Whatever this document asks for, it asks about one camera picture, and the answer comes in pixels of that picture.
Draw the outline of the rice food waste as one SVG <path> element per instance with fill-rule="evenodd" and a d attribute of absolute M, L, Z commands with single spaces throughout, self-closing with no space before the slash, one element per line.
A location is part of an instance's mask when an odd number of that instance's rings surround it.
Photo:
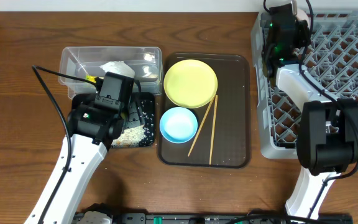
<path fill-rule="evenodd" d="M 154 100 L 140 100 L 144 124 L 124 129 L 118 139 L 112 142 L 113 148 L 148 147 L 155 141 L 155 103 Z"/>

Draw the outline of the green yellow snack wrapper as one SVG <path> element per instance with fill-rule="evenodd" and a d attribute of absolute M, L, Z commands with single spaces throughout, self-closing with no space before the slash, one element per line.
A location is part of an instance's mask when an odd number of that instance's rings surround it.
<path fill-rule="evenodd" d="M 104 79 L 104 77 L 97 77 L 97 76 L 92 76 L 92 75 L 87 74 L 85 76 L 85 79 L 90 81 L 90 82 L 96 83 L 97 80 L 102 80 L 102 79 Z"/>

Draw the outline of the white napkin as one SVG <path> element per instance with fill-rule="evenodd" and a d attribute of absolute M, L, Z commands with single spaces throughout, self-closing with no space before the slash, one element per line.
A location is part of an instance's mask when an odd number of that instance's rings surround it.
<path fill-rule="evenodd" d="M 135 77 L 135 71 L 123 61 L 108 62 L 100 66 L 104 72 L 111 72 L 129 78 Z"/>

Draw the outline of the light blue bowl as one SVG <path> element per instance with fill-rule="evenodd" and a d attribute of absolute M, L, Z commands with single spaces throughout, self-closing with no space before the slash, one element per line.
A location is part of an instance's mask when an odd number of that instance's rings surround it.
<path fill-rule="evenodd" d="M 182 144 L 196 135 L 198 120 L 191 110 L 174 107 L 164 112 L 159 126 L 164 139 L 175 144 Z"/>

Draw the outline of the yellow plate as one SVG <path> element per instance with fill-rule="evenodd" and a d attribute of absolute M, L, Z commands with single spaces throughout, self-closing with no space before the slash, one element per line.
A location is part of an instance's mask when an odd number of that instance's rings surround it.
<path fill-rule="evenodd" d="M 186 59 L 168 69 L 163 88 L 168 99 L 177 106 L 200 108 L 215 97 L 218 78 L 207 63 Z"/>

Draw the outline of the wooden chopstick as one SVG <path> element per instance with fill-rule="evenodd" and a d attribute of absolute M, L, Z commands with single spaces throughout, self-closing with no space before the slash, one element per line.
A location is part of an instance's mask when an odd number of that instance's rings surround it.
<path fill-rule="evenodd" d="M 212 157 L 213 157 L 217 107 L 218 107 L 218 95 L 216 95 L 214 97 L 213 123 L 212 123 L 212 129 L 211 129 L 211 142 L 210 142 L 210 150 L 209 150 L 209 165 L 212 164 Z"/>
<path fill-rule="evenodd" d="M 208 107 L 207 107 L 207 109 L 206 109 L 206 111 L 205 111 L 205 113 L 204 113 L 203 119 L 201 120 L 200 126 L 198 127 L 198 130 L 197 130 L 197 132 L 196 132 L 195 138 L 194 138 L 194 140 L 193 140 L 193 142 L 192 142 L 192 145 L 191 145 L 191 147 L 190 147 L 190 150 L 189 150 L 189 152 L 188 152 L 188 155 L 187 155 L 188 157 L 190 157 L 190 155 L 191 155 L 191 153 L 192 153 L 192 151 L 193 151 L 193 148 L 194 148 L 194 146 L 195 146 L 195 144 L 196 144 L 196 142 L 197 142 L 197 140 L 198 140 L 198 136 L 200 135 L 200 132 L 201 132 L 203 126 L 204 126 L 204 123 L 205 123 L 205 121 L 206 121 L 206 118 L 207 118 L 208 113 L 209 113 L 209 111 L 210 111 L 210 109 L 211 109 L 211 106 L 212 106 L 212 104 L 213 104 L 213 102 L 214 102 L 215 97 L 217 97 L 217 95 L 214 96 L 214 97 L 212 98 L 212 100 L 211 100 L 211 101 L 209 102 L 209 104 L 208 104 Z"/>

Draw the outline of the pink bowl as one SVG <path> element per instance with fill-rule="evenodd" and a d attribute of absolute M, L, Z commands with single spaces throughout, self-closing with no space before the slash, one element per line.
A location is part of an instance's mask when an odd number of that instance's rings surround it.
<path fill-rule="evenodd" d="M 295 0 L 291 1 L 291 6 L 292 6 L 293 15 L 297 18 L 297 20 L 298 21 L 306 21 L 309 26 L 310 19 L 309 19 L 307 13 L 297 6 L 297 3 Z"/>

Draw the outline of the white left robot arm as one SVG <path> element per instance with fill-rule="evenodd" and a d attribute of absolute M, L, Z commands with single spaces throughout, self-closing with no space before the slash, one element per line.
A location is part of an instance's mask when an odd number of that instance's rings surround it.
<path fill-rule="evenodd" d="M 70 223 L 96 168 L 125 129 L 144 123 L 133 75 L 107 72 L 72 99 L 58 161 L 27 223 Z"/>

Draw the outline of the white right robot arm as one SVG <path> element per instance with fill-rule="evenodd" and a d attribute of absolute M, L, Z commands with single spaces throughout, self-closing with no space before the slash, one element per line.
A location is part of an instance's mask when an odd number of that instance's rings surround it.
<path fill-rule="evenodd" d="M 266 12 L 264 75 L 301 110 L 296 141 L 301 171 L 285 210 L 291 222 L 312 222 L 333 182 L 358 171 L 358 104 L 324 89 L 304 66 L 306 54 L 294 54 L 311 44 L 313 13 L 298 11 L 294 1 Z"/>

